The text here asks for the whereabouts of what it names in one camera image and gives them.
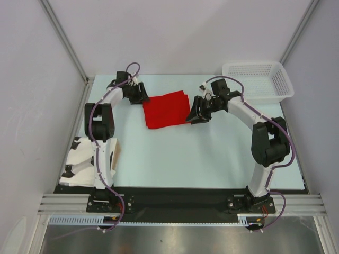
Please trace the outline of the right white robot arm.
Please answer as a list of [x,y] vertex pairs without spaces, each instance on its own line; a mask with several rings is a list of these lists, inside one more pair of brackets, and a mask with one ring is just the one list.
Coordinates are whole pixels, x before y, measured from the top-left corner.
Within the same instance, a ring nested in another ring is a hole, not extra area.
[[186,121],[207,123],[212,114],[225,111],[241,120],[252,132],[251,153],[255,160],[252,179],[246,187],[245,208],[257,212],[270,196],[270,183],[276,168],[281,167],[287,155],[293,155],[292,142],[282,117],[268,118],[244,99],[243,91],[231,91],[228,77],[218,76],[203,83],[201,96],[195,96]]

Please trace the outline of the red t shirt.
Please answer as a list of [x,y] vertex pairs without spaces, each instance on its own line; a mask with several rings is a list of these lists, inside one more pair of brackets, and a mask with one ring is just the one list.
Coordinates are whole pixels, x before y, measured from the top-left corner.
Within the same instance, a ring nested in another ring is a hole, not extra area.
[[188,123],[186,118],[190,112],[189,97],[182,90],[150,97],[149,101],[142,103],[142,107],[149,129]]

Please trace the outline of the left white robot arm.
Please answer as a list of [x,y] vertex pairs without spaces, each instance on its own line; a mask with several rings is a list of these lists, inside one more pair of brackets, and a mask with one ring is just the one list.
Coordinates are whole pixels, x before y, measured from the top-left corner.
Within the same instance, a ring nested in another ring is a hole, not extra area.
[[137,76],[138,72],[118,71],[101,98],[96,103],[85,104],[84,128],[91,141],[95,170],[90,198],[107,212],[116,208],[118,199],[113,190],[113,155],[110,151],[115,132],[113,108],[124,98],[131,104],[149,101],[144,83],[139,82]]

